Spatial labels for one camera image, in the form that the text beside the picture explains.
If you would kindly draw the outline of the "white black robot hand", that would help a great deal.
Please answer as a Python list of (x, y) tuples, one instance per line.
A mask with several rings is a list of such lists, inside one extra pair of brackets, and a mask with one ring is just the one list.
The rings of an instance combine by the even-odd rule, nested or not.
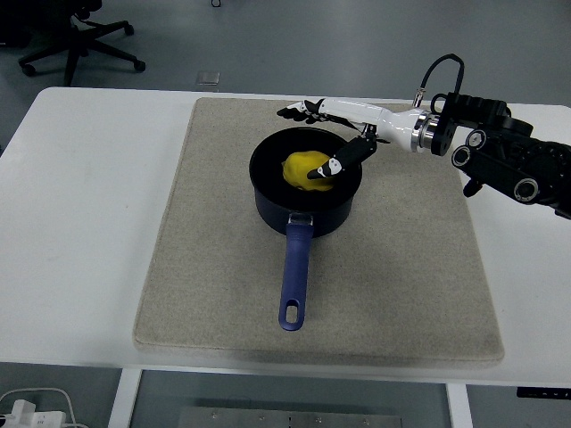
[(419, 108), (393, 112), (373, 104), (323, 98), (315, 103), (304, 100), (291, 104), (277, 115), (308, 124), (331, 121), (359, 132), (323, 165), (308, 172), (310, 180), (333, 177), (361, 164), (374, 154), (379, 142), (397, 144), (408, 152), (424, 150), (420, 135), (427, 114)]

